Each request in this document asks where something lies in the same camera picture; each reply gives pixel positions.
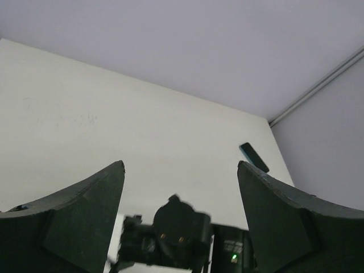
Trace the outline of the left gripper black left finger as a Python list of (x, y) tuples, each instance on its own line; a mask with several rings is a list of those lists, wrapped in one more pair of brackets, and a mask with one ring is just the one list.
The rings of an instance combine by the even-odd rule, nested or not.
[(103, 272), (125, 180), (116, 161), (1, 213), (1, 272)]

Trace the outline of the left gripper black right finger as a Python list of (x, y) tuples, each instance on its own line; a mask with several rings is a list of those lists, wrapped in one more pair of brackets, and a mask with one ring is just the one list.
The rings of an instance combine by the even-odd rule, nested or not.
[(245, 161), (237, 176), (259, 272), (363, 272), (363, 211), (305, 193)]

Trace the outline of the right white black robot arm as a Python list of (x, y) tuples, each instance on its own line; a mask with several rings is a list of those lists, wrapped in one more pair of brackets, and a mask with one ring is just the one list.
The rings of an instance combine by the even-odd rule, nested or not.
[(258, 272), (247, 230), (214, 224), (178, 195), (156, 211), (150, 225), (140, 215), (125, 216), (117, 259), (108, 262), (110, 272), (136, 263), (190, 272)]

